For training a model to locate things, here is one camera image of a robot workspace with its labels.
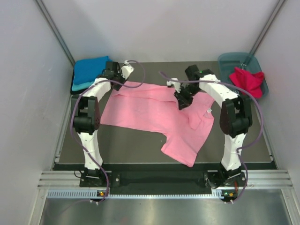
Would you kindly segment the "folded blue t-shirt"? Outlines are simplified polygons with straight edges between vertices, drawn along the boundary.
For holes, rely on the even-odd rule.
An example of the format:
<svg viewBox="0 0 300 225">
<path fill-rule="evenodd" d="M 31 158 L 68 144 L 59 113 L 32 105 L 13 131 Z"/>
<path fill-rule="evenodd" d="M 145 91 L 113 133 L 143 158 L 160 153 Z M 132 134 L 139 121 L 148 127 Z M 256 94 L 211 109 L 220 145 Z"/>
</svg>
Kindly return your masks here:
<svg viewBox="0 0 300 225">
<path fill-rule="evenodd" d="M 79 85 L 93 82 L 98 75 L 102 74 L 108 61 L 111 61 L 108 56 L 77 61 L 74 66 L 73 83 Z"/>
</svg>

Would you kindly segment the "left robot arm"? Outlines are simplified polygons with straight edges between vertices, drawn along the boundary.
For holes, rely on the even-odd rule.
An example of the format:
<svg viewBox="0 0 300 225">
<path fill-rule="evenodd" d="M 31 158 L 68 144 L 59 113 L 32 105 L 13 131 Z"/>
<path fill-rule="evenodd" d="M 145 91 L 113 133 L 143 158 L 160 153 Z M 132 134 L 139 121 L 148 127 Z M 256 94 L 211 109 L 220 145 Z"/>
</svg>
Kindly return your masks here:
<svg viewBox="0 0 300 225">
<path fill-rule="evenodd" d="M 103 171 L 103 159 L 98 144 L 100 110 L 98 103 L 112 88 L 119 90 L 134 68 L 125 61 L 123 66 L 115 61 L 106 62 L 105 68 L 90 87 L 71 99 L 71 131 L 75 131 L 84 152 L 84 170 L 81 172 L 81 187 L 104 187 L 107 185 Z"/>
</svg>

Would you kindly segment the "aluminium rail frame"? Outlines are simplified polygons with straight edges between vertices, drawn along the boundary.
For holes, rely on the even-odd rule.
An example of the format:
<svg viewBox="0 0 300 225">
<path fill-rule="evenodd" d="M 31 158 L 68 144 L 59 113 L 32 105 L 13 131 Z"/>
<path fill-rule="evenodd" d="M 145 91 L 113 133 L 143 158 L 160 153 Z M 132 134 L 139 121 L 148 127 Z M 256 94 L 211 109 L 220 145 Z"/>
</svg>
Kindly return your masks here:
<svg viewBox="0 0 300 225">
<path fill-rule="evenodd" d="M 80 181 L 71 171 L 44 171 L 38 182 L 38 195 L 29 224 L 37 225 L 42 217 L 42 207 L 47 197 L 96 199 L 103 187 L 80 187 Z M 300 223 L 300 204 L 298 203 L 292 181 L 286 170 L 249 170 L 249 190 L 279 189 L 283 195 L 288 215 L 293 225 Z M 223 187 L 209 190 L 208 193 L 187 193 L 180 191 L 177 194 L 109 194 L 108 199 L 220 199 Z"/>
</svg>

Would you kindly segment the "red t-shirt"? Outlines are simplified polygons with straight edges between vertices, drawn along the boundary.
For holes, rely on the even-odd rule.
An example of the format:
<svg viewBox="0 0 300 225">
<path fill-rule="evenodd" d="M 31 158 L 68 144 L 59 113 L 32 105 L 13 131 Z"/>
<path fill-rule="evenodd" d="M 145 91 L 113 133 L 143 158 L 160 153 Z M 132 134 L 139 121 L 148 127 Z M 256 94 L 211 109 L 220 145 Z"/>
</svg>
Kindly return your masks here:
<svg viewBox="0 0 300 225">
<path fill-rule="evenodd" d="M 229 79 L 235 86 L 249 92 L 253 97 L 260 98 L 263 96 L 261 89 L 264 81 L 263 72 L 252 74 L 249 71 L 235 67 L 234 72 L 229 75 Z"/>
</svg>

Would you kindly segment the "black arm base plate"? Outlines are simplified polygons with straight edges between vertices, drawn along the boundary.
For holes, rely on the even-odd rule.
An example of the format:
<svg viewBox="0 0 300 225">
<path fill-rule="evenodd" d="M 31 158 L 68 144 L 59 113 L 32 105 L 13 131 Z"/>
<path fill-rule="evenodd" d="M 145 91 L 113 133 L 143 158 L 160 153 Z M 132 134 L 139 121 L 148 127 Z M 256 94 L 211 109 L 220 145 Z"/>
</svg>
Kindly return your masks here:
<svg viewBox="0 0 300 225">
<path fill-rule="evenodd" d="M 200 188 L 218 188 L 222 186 L 234 186 L 244 184 L 245 174 L 226 179 L 218 171 L 192 171 L 192 172 L 158 172 L 158 171 L 129 171 L 108 172 L 105 176 L 102 172 L 92 176 L 81 173 L 80 187 L 85 188 L 122 188 L 129 185 L 196 185 Z"/>
</svg>

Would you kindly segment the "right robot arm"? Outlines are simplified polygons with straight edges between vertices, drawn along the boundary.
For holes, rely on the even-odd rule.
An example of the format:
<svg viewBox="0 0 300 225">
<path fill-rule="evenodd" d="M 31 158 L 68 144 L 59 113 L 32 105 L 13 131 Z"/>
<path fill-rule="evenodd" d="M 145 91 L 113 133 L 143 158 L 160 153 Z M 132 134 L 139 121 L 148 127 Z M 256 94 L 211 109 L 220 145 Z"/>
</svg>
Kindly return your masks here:
<svg viewBox="0 0 300 225">
<path fill-rule="evenodd" d="M 225 135 L 224 154 L 216 175 L 207 175 L 207 184 L 212 188 L 231 185 L 241 175 L 241 147 L 246 134 L 252 126 L 251 99 L 230 90 L 209 69 L 199 70 L 191 65 L 185 73 L 188 82 L 179 82 L 173 78 L 167 82 L 168 87 L 175 88 L 175 97 L 179 110 L 191 106 L 193 97 L 204 91 L 220 106 L 219 126 Z"/>
</svg>

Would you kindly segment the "folded teal t-shirt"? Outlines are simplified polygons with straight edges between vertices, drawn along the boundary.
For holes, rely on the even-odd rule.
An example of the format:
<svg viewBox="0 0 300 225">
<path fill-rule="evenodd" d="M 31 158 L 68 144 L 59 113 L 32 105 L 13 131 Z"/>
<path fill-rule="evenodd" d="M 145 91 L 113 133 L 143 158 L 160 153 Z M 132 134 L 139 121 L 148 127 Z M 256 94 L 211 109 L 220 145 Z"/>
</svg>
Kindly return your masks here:
<svg viewBox="0 0 300 225">
<path fill-rule="evenodd" d="M 87 88 L 89 88 L 91 85 L 93 84 L 93 82 L 85 82 L 85 83 L 81 83 L 81 84 L 72 84 L 71 86 L 71 93 L 73 92 L 80 92 L 82 90 L 85 90 Z"/>
</svg>

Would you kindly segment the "pink t-shirt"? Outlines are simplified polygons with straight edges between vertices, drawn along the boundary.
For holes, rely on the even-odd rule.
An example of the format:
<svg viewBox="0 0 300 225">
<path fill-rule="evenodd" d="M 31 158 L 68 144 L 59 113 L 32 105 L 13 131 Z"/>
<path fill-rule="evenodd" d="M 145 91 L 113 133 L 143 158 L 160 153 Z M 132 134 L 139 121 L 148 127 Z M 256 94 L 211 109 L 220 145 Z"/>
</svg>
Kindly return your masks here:
<svg viewBox="0 0 300 225">
<path fill-rule="evenodd" d="M 121 87 L 111 93 L 101 124 L 162 133 L 166 142 L 161 151 L 193 167 L 214 123 L 213 103 L 209 94 L 199 92 L 191 106 L 179 110 L 172 88 L 147 83 L 134 89 Z"/>
</svg>

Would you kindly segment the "teal plastic bin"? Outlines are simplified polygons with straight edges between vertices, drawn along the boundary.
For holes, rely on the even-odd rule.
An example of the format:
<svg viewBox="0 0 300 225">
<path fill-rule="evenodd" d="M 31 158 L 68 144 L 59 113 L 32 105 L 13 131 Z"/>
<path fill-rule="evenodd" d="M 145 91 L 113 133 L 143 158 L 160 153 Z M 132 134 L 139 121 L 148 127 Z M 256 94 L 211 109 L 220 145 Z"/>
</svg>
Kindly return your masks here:
<svg viewBox="0 0 300 225">
<path fill-rule="evenodd" d="M 218 58 L 220 79 L 249 92 L 256 99 L 261 99 L 269 93 L 258 60 L 246 52 L 229 52 Z"/>
</svg>

